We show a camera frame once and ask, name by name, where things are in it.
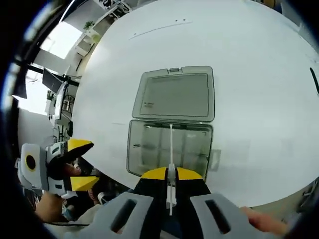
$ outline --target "white table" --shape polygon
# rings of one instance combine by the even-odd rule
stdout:
[[[84,158],[134,188],[127,140],[142,73],[207,65],[215,87],[212,149],[221,150],[217,172],[208,172],[210,190],[238,206],[297,192],[319,175],[319,97],[309,71],[319,76],[317,54],[292,22],[261,4],[193,3],[153,2],[103,36],[73,110],[73,136],[95,144]]]

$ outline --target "human hand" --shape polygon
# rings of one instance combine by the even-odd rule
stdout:
[[[273,233],[278,236],[284,236],[288,232],[287,224],[267,214],[257,212],[247,207],[242,207],[241,210],[247,215],[249,223],[262,232]]]
[[[71,164],[66,164],[63,167],[63,172],[67,176],[79,176],[81,174],[81,169],[73,167]],[[44,222],[52,223],[58,222],[62,214],[62,203],[61,197],[51,194],[49,192],[44,192],[40,202],[38,203],[35,213]]]

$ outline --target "monitor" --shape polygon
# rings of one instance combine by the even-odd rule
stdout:
[[[42,83],[54,93],[58,93],[62,85],[62,81],[45,68],[43,69]]]

